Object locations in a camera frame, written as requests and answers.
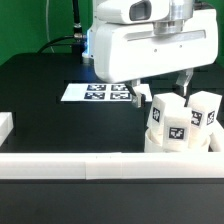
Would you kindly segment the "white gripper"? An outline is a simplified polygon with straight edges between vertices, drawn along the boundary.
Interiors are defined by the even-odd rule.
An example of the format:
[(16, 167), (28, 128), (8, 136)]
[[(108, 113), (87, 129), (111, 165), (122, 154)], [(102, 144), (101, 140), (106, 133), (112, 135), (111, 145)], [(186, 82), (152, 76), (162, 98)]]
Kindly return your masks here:
[(216, 11), (196, 10), (177, 34), (156, 35), (150, 23), (100, 26), (94, 44), (94, 69), (105, 82), (127, 81), (132, 104), (141, 108), (146, 96), (139, 90), (140, 78), (182, 70), (176, 87), (185, 97), (192, 68), (213, 63), (217, 54)]

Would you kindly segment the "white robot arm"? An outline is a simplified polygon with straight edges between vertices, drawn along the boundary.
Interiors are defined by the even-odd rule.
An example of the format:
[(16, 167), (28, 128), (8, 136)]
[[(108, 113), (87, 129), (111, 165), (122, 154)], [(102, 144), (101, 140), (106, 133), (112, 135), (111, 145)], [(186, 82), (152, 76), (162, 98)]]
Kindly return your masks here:
[(83, 57), (107, 83), (125, 83), (132, 102), (146, 100), (142, 78), (177, 72), (187, 90), (196, 67), (218, 55), (216, 10), (197, 0), (92, 0)]

